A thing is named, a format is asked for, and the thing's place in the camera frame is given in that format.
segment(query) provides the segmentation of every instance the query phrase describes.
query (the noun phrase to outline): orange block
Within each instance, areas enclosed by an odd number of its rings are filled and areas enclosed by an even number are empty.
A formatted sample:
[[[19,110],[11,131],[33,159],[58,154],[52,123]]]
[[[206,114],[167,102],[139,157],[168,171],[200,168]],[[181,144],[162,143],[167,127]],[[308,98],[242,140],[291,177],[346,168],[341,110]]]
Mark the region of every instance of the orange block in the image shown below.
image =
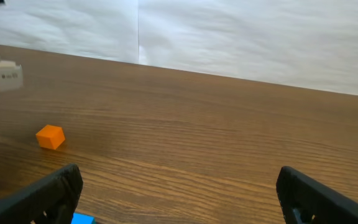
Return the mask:
[[[42,128],[36,136],[40,146],[47,149],[57,149],[65,141],[63,128],[49,124]]]

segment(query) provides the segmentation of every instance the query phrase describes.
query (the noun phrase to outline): blue block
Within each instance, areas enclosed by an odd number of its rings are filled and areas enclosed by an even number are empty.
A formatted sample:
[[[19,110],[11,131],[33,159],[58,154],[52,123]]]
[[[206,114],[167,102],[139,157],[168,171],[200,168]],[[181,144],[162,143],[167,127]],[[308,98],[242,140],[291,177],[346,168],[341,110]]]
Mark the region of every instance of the blue block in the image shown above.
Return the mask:
[[[96,224],[94,217],[74,213],[71,224]]]

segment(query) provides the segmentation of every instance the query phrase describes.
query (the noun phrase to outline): wood grain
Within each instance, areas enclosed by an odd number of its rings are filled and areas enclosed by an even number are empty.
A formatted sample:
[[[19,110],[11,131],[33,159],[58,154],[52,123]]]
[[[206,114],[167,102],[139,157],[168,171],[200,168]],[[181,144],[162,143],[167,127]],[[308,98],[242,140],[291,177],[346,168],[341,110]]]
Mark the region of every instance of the wood grain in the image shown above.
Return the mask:
[[[69,162],[100,223],[284,223],[292,166],[358,202],[358,96],[0,46],[0,198]],[[63,127],[56,151],[35,134]]]

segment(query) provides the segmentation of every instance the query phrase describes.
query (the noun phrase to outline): white paper backdrop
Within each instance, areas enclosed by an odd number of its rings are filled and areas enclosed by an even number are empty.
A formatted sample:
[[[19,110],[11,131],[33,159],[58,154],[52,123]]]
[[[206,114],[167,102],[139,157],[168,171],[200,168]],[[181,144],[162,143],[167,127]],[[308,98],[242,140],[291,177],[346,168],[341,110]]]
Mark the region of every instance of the white paper backdrop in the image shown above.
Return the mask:
[[[138,63],[137,0],[8,0],[0,44]]]
[[[358,95],[358,0],[8,0],[0,44]]]
[[[140,63],[358,95],[358,0],[141,0]]]

